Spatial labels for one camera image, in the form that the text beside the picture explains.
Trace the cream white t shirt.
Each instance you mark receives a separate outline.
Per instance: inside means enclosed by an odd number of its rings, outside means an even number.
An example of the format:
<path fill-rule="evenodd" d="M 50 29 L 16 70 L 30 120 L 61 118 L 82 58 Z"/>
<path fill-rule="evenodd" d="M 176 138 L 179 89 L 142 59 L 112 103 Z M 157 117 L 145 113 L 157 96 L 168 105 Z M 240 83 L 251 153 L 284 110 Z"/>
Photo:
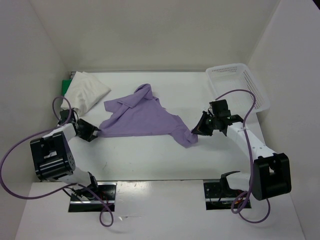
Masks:
<path fill-rule="evenodd" d="M 77 71 L 64 95 L 79 117 L 85 115 L 111 88 L 93 74 Z"/>

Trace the green t shirt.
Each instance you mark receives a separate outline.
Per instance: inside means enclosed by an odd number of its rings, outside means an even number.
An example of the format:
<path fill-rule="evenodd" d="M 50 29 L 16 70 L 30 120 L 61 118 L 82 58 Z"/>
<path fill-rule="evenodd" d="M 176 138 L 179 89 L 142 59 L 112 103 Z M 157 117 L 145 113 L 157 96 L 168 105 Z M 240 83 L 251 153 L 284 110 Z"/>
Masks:
<path fill-rule="evenodd" d="M 72 79 L 63 79 L 61 83 L 61 95 L 64 96 L 68 91 L 68 88 L 72 82 Z"/>

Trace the lavender t shirt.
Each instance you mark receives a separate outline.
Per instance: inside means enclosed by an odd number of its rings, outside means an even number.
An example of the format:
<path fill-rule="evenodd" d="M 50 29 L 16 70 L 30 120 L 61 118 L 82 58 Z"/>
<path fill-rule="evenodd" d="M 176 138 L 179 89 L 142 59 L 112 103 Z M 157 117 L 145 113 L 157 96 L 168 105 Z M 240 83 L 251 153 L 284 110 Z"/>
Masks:
<path fill-rule="evenodd" d="M 98 127 L 101 138 L 169 135 L 184 148 L 198 142 L 198 136 L 178 115 L 162 107 L 148 83 L 140 85 L 133 94 L 105 101 L 104 108 L 112 115 Z"/>

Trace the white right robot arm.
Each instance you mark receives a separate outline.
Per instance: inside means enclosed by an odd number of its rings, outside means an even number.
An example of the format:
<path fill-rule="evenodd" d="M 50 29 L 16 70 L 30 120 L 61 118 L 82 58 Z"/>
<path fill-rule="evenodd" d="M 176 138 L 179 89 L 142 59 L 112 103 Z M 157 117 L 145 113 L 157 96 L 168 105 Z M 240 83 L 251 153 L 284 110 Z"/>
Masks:
<path fill-rule="evenodd" d="M 288 156 L 267 147 L 246 127 L 239 115 L 218 116 L 203 111 L 191 132 L 212 136 L 213 131 L 220 131 L 231 139 L 249 158 L 251 164 L 250 173 L 235 170 L 221 175 L 219 191 L 223 196 L 230 197 L 237 190 L 251 191 L 255 199 L 261 201 L 291 192 Z"/>

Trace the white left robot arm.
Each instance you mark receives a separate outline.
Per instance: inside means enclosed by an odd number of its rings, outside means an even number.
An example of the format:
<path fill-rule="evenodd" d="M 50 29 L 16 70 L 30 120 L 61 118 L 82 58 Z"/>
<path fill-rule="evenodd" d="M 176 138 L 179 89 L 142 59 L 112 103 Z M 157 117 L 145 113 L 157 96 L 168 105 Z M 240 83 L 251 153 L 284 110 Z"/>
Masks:
<path fill-rule="evenodd" d="M 43 137 L 30 141 L 33 165 L 37 177 L 42 181 L 61 181 L 66 184 L 81 184 L 82 194 L 89 200 L 100 194 L 96 178 L 88 171 L 76 166 L 69 146 L 74 137 L 90 143 L 98 137 L 98 127 L 79 119 L 59 125 Z"/>

